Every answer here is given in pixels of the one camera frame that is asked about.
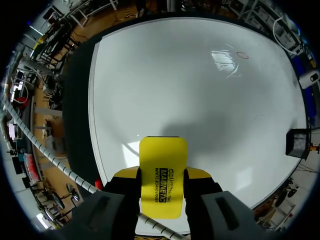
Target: table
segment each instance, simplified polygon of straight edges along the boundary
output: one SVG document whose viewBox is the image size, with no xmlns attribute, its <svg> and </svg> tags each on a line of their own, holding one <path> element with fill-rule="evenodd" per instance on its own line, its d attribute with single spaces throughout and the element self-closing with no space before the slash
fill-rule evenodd
<svg viewBox="0 0 320 240">
<path fill-rule="evenodd" d="M 109 0 L 110 3 L 107 3 L 103 6 L 100 6 L 98 7 L 97 9 L 93 10 L 92 12 L 90 12 L 88 15 L 85 15 L 85 13 L 81 10 L 82 7 L 88 5 L 92 0 L 83 0 L 83 1 L 80 1 L 78 2 L 76 5 L 72 6 L 72 8 L 70 9 L 70 12 L 68 14 L 66 14 L 63 19 L 66 19 L 67 17 L 71 17 L 81 28 L 84 28 L 86 23 L 88 22 L 88 18 L 90 16 L 92 16 L 93 14 L 105 9 L 106 7 L 108 6 L 112 6 L 113 9 L 116 11 L 117 10 L 117 7 L 116 5 L 119 4 L 118 0 Z M 83 22 L 80 22 L 81 20 L 78 20 L 76 17 L 75 17 L 75 14 L 76 13 L 80 13 L 82 15 L 82 17 L 84 18 L 84 21 Z"/>
<path fill-rule="evenodd" d="M 85 95 L 73 101 L 66 94 L 63 118 L 75 172 L 92 183 L 98 170 L 105 184 L 139 165 L 143 137 L 180 136 L 188 142 L 187 165 L 210 173 L 250 208 L 287 179 L 299 159 L 285 155 L 286 133 L 307 127 L 290 59 L 253 27 L 210 17 L 218 19 L 192 13 L 134 19 L 74 53 L 65 90 L 71 93 L 77 81 L 83 89 L 76 95 Z M 159 222 L 189 232 L 184 211 Z M 136 233 L 156 235 L 143 224 Z"/>
</svg>

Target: red object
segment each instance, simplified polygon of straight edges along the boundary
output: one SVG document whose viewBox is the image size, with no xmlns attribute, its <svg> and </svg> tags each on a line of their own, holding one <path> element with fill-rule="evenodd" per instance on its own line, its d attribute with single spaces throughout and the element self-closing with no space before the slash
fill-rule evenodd
<svg viewBox="0 0 320 240">
<path fill-rule="evenodd" d="M 40 181 L 34 157 L 31 154 L 25 153 L 24 154 L 24 162 L 25 162 L 26 170 L 29 172 L 30 178 L 35 183 Z"/>
<path fill-rule="evenodd" d="M 24 96 L 18 97 L 16 100 L 21 103 L 21 105 L 18 106 L 19 109 L 24 109 L 28 105 L 28 102 L 29 102 L 29 100 Z"/>
<path fill-rule="evenodd" d="M 102 181 L 100 179 L 95 180 L 94 185 L 99 190 L 102 190 L 104 188 Z"/>
</svg>

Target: yellow whiteboard eraser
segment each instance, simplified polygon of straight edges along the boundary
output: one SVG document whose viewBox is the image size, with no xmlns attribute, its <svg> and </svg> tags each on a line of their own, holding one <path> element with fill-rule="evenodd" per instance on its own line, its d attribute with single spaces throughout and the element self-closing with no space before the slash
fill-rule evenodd
<svg viewBox="0 0 320 240">
<path fill-rule="evenodd" d="M 142 212 L 155 219 L 180 217 L 187 141 L 181 137 L 148 136 L 139 148 Z"/>
</svg>

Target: white cylinder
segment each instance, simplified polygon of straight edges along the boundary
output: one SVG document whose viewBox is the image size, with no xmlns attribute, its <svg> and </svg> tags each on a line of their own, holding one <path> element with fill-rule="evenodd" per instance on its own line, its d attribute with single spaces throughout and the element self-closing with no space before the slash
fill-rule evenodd
<svg viewBox="0 0 320 240">
<path fill-rule="evenodd" d="M 309 72 L 306 72 L 305 74 L 303 74 L 300 79 L 299 82 L 301 84 L 301 87 L 303 89 L 306 89 L 308 87 L 310 87 L 311 85 L 315 84 L 316 82 L 318 82 L 320 79 L 320 74 L 318 70 L 312 70 Z"/>
</svg>

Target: white surface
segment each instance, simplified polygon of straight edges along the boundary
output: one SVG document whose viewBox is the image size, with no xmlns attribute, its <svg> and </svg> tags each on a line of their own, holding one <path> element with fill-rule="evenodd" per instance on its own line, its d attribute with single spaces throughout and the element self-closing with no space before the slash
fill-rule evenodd
<svg viewBox="0 0 320 240">
<path fill-rule="evenodd" d="M 88 108 L 103 183 L 139 164 L 146 136 L 185 138 L 187 165 L 251 208 L 298 163 L 285 148 L 288 130 L 306 127 L 301 90 L 285 52 L 266 37 L 218 20 L 167 18 L 121 29 L 97 48 Z M 184 210 L 159 222 L 189 231 Z M 141 223 L 136 233 L 154 234 Z"/>
</svg>

